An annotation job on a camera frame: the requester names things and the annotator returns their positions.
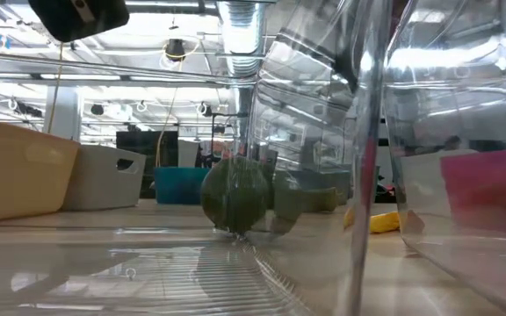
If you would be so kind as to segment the round dark green pepper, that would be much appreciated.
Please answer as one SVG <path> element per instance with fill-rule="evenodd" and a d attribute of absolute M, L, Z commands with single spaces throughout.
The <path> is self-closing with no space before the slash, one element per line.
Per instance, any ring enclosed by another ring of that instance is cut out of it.
<path fill-rule="evenodd" d="M 270 196 L 260 162 L 242 156 L 220 160 L 200 188 L 204 214 L 218 229 L 248 232 L 266 213 Z"/>

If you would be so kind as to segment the tan orange plastic basket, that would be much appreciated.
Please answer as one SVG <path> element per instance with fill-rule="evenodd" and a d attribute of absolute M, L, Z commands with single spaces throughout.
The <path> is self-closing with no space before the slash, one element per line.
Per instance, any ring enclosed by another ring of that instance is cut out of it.
<path fill-rule="evenodd" d="M 0 123 L 0 219 L 57 212 L 80 144 Z"/>

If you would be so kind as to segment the clear plastic container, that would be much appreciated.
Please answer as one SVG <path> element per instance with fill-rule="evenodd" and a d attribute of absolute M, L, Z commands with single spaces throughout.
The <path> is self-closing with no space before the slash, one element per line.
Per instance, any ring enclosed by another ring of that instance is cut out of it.
<path fill-rule="evenodd" d="M 360 316 L 382 66 L 394 0 L 125 0 L 128 22 L 60 42 L 28 0 L 0 0 L 0 123 L 43 132 L 47 87 L 84 97 L 80 147 L 178 132 L 178 167 L 208 167 L 214 112 L 235 114 L 218 2 L 265 4 L 247 154 L 270 196 L 246 233 L 199 205 L 0 219 L 0 316 Z M 164 48 L 182 39 L 186 58 Z M 277 215 L 278 170 L 351 173 L 333 212 Z M 354 224 L 343 228 L 348 209 Z"/>
<path fill-rule="evenodd" d="M 459 226 L 440 160 L 506 151 L 506 0 L 405 0 L 383 114 L 401 236 L 506 312 L 506 233 Z M 442 151 L 453 135 L 459 149 Z"/>

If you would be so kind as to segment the silver ventilation duct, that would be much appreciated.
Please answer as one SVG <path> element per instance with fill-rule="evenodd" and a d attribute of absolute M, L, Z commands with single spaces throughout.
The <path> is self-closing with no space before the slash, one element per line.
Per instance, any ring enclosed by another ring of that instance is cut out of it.
<path fill-rule="evenodd" d="M 251 79 L 253 83 L 234 88 L 235 111 L 239 135 L 244 137 L 249 126 L 249 114 L 257 72 L 262 57 L 262 33 L 265 4 L 254 2 L 218 2 L 223 47 L 227 58 L 228 73 L 236 78 Z"/>

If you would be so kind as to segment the white pillar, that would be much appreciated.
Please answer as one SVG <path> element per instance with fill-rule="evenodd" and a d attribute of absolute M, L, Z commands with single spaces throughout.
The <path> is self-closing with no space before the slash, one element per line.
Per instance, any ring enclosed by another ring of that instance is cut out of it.
<path fill-rule="evenodd" d="M 48 86 L 43 132 L 80 141 L 84 97 L 76 87 Z"/>

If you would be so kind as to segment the small yellow chili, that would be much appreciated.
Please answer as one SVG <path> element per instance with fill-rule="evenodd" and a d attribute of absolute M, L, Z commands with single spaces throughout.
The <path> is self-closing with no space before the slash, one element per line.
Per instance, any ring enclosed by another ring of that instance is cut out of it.
<path fill-rule="evenodd" d="M 343 228 L 346 229 L 354 224 L 354 211 L 348 209 L 343 217 Z M 388 233 L 400 229 L 398 212 L 388 212 L 370 217 L 370 233 Z"/>

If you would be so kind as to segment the black cabinet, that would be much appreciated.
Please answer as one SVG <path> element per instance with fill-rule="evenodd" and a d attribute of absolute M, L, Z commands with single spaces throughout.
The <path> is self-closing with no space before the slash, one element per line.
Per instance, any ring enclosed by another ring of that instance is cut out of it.
<path fill-rule="evenodd" d="M 117 148 L 146 156 L 141 181 L 140 198 L 155 198 L 155 187 L 153 186 L 153 182 L 155 181 L 154 169 L 157 150 L 156 146 L 160 135 L 160 131 L 116 132 Z M 178 166 L 178 132 L 176 131 L 167 131 L 163 133 L 163 137 L 160 142 L 160 166 Z"/>

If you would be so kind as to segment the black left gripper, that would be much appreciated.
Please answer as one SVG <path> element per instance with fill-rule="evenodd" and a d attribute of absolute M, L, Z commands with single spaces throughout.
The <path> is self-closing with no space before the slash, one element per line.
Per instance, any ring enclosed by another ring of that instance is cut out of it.
<path fill-rule="evenodd" d="M 28 0 L 49 33 L 70 42 L 125 25 L 125 0 Z"/>

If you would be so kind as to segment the light grey plastic basket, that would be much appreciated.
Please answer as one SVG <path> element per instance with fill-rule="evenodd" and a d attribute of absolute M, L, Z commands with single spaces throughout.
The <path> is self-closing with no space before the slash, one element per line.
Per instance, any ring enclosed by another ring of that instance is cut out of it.
<path fill-rule="evenodd" d="M 82 145 L 63 211 L 95 211 L 138 204 L 146 156 L 114 147 Z"/>

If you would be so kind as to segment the pink plastic basket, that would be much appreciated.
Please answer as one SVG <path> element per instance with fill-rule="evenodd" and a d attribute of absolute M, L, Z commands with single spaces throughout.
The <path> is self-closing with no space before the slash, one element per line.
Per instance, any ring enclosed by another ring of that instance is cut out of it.
<path fill-rule="evenodd" d="M 440 169 L 457 225 L 506 233 L 506 151 L 446 156 Z"/>

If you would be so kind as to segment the black ceiling dome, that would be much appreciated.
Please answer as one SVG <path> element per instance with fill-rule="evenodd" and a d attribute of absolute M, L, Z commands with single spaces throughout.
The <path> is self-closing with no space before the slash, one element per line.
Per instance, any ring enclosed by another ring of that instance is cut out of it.
<path fill-rule="evenodd" d="M 186 58 L 184 41 L 182 39 L 169 39 L 167 46 L 164 48 L 164 53 L 170 61 L 183 61 Z"/>

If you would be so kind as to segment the dark blue plastic basket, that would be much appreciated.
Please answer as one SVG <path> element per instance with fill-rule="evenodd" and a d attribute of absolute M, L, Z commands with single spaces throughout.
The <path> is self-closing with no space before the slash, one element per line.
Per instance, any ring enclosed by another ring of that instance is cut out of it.
<path fill-rule="evenodd" d="M 210 169 L 154 169 L 155 200 L 160 205 L 199 205 L 200 188 Z"/>

